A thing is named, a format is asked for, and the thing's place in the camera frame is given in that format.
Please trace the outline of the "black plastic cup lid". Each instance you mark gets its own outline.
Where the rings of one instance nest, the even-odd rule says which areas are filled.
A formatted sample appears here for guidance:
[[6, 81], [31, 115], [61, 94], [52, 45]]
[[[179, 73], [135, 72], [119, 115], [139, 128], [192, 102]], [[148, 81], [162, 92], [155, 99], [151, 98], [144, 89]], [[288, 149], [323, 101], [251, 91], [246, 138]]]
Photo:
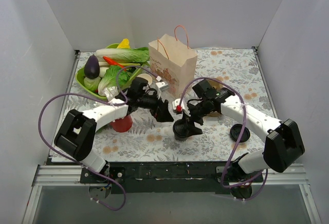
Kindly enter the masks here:
[[179, 119], [173, 124], [173, 132], [175, 135], [184, 137], [189, 133], [188, 121]]

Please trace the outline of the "black paper coffee cup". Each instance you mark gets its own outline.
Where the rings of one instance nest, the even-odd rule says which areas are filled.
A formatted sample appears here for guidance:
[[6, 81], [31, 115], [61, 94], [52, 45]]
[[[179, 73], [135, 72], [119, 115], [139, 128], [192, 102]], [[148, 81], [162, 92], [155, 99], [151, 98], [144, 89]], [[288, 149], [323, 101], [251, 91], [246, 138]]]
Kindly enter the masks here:
[[191, 134], [186, 120], [179, 119], [173, 124], [174, 138], [178, 141], [187, 140]]

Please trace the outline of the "white paper coffee cup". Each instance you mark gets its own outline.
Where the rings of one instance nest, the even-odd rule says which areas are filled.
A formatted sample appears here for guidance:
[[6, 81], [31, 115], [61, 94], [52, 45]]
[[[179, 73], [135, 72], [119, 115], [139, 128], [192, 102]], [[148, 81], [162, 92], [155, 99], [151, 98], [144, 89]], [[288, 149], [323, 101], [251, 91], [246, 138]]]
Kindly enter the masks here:
[[151, 85], [152, 82], [153, 82], [153, 79], [152, 79], [151, 75], [146, 74], [146, 73], [139, 74], [137, 77], [147, 80], [149, 85]]

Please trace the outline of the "kraft paper takeout bag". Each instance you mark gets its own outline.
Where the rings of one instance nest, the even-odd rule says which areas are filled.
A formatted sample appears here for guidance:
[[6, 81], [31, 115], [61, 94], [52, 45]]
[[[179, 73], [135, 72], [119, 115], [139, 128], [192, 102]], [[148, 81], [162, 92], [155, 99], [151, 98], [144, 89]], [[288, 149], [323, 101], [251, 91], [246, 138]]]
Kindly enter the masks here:
[[180, 98], [184, 88], [194, 79], [197, 53], [189, 45], [181, 42], [177, 34], [164, 34], [161, 38], [149, 42], [151, 71], [169, 84], [169, 94]]

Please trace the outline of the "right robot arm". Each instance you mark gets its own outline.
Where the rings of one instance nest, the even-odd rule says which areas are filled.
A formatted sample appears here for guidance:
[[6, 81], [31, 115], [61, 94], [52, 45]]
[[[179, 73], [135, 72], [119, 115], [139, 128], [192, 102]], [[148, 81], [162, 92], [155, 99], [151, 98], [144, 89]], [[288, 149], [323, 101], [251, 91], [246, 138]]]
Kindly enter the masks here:
[[185, 103], [182, 98], [172, 103], [173, 110], [183, 114], [173, 125], [177, 140], [184, 141], [202, 134], [202, 130], [195, 124], [202, 125], [203, 117], [216, 111], [241, 124], [236, 144], [241, 142], [245, 129], [249, 129], [264, 142], [262, 150], [243, 154], [235, 160], [230, 155], [222, 171], [221, 182], [224, 182], [226, 176], [233, 181], [242, 182], [252, 173], [261, 173], [267, 169], [282, 173], [304, 154], [304, 144], [295, 121], [282, 121], [262, 113], [245, 103], [242, 96], [227, 84], [216, 90], [210, 85], [212, 78], [200, 77], [195, 81], [197, 83], [193, 86], [193, 91], [199, 98], [196, 105]]

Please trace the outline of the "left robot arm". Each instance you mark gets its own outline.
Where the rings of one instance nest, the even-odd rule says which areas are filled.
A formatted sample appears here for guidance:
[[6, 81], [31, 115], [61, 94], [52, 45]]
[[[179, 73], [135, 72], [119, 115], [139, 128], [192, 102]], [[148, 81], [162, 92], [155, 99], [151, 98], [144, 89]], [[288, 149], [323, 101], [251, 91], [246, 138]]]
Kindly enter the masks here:
[[125, 118], [138, 108], [148, 109], [157, 122], [173, 122], [169, 102], [161, 98], [161, 92], [167, 88], [168, 84], [164, 81], [150, 88], [147, 80], [136, 77], [129, 88], [105, 105], [85, 111], [70, 110], [54, 139], [55, 146], [91, 169], [97, 182], [106, 182], [109, 178], [106, 161], [93, 149], [96, 131]]

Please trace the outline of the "green toy lettuce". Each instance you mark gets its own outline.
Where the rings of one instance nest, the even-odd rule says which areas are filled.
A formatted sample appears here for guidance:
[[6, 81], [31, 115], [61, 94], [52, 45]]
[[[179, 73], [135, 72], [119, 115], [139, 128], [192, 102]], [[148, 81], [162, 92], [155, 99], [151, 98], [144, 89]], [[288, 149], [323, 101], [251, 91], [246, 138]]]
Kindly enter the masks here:
[[[118, 72], [121, 70], [119, 66], [110, 66], [106, 72], [104, 77], [101, 79], [98, 85], [98, 94], [101, 95], [101, 92], [106, 88], [117, 87], [116, 77]], [[118, 77], [119, 86], [124, 86], [128, 80], [130, 79], [132, 73], [130, 71], [123, 70]]]

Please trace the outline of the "red cup holder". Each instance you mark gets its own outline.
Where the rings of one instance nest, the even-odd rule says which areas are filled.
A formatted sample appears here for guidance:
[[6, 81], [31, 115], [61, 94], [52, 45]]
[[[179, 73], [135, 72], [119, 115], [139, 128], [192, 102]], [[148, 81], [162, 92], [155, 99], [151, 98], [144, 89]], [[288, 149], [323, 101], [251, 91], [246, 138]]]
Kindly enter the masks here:
[[119, 133], [127, 132], [133, 125], [133, 120], [130, 115], [127, 115], [124, 118], [116, 119], [110, 123], [114, 131]]

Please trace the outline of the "brown pulp cup carrier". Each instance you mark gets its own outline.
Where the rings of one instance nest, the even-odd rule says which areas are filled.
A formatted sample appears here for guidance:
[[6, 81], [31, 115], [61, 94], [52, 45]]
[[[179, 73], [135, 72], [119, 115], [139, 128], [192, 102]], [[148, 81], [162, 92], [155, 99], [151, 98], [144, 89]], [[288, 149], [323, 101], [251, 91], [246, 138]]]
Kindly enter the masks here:
[[214, 80], [207, 80], [207, 82], [209, 84], [209, 90], [207, 91], [206, 97], [213, 104], [212, 112], [217, 112], [221, 115], [221, 104], [226, 102], [226, 99], [231, 96], [231, 92], [222, 83], [219, 83]]

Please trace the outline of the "green vegetable tray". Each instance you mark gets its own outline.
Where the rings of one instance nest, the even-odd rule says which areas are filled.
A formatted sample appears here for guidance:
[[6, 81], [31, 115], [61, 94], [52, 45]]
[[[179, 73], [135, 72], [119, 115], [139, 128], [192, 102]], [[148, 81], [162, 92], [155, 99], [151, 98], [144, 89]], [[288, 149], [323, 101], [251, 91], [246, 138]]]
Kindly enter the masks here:
[[76, 74], [77, 82], [90, 94], [105, 100], [117, 87], [125, 89], [149, 66], [147, 47], [131, 48], [128, 43], [97, 50]]

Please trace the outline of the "toy napa cabbage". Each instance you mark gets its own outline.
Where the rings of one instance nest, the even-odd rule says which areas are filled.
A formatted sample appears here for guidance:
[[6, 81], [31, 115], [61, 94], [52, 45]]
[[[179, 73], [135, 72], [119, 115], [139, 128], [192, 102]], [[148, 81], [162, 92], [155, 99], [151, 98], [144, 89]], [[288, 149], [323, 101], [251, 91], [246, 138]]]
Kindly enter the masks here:
[[108, 57], [118, 63], [144, 63], [150, 59], [147, 47], [99, 49], [95, 56], [99, 61], [104, 61], [103, 57]]

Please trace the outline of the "floral patterned table mat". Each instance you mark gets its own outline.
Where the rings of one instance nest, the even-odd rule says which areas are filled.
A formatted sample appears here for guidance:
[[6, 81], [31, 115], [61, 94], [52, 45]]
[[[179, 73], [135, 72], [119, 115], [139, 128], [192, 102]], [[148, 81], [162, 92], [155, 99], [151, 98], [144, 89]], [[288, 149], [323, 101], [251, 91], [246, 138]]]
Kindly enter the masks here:
[[[196, 77], [217, 78], [237, 90], [244, 101], [269, 116], [275, 116], [263, 81], [258, 58], [251, 49], [198, 49]], [[133, 125], [118, 133], [110, 126], [100, 129], [93, 147], [107, 161], [225, 161], [263, 149], [252, 134], [244, 143], [230, 138], [234, 120], [212, 113], [204, 118], [203, 133], [177, 141], [171, 123], [159, 123], [145, 109], [132, 113]]]

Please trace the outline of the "purple toy eggplant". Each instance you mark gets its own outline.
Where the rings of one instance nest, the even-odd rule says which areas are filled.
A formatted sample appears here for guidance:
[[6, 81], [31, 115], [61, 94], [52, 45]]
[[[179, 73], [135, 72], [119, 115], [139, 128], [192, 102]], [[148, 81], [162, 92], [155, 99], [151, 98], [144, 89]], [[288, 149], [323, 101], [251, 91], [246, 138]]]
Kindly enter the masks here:
[[100, 66], [98, 59], [95, 55], [91, 55], [84, 66], [84, 75], [89, 79], [95, 79], [99, 74]]

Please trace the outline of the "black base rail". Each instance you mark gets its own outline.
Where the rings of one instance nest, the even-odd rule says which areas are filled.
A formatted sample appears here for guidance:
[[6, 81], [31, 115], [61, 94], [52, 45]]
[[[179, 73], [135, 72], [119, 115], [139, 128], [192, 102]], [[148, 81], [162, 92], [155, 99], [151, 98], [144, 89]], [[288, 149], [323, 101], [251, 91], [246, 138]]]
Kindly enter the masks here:
[[228, 194], [220, 184], [224, 161], [112, 162], [109, 176], [127, 193], [213, 192]]

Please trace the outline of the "aluminium frame rail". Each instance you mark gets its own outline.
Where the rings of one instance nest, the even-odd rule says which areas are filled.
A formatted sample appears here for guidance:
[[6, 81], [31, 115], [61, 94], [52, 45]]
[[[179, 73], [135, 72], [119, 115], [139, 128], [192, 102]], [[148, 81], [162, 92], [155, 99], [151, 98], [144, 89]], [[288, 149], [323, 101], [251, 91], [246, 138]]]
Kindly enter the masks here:
[[32, 186], [82, 186], [78, 165], [39, 165]]

